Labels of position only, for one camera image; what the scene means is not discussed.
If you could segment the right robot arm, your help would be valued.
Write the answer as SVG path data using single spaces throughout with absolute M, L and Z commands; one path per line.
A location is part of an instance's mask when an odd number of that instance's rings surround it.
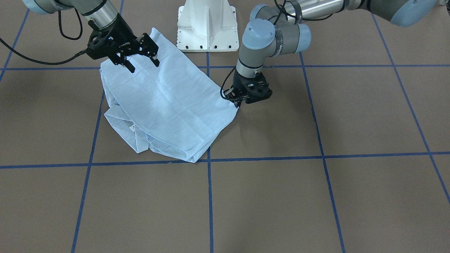
M 159 47 L 146 33 L 137 37 L 123 19 L 119 11 L 109 0 L 24 0 L 29 10 L 46 15 L 73 8 L 78 11 L 93 29 L 87 49 L 76 56 L 86 53 L 97 60 L 109 58 L 114 65 L 122 65 L 134 73 L 135 67 L 127 59 L 139 54 L 150 58 L 158 67 Z

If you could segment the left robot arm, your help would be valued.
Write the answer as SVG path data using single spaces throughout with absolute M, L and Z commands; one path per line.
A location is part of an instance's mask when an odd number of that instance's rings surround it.
M 435 0 L 285 0 L 274 6 L 253 8 L 242 36 L 233 83 L 221 89 L 223 99 L 235 107 L 266 100 L 272 90 L 262 73 L 269 57 L 299 53 L 312 40 L 306 21 L 323 21 L 344 10 L 366 10 L 391 24 L 409 27 L 423 19 L 436 5 Z

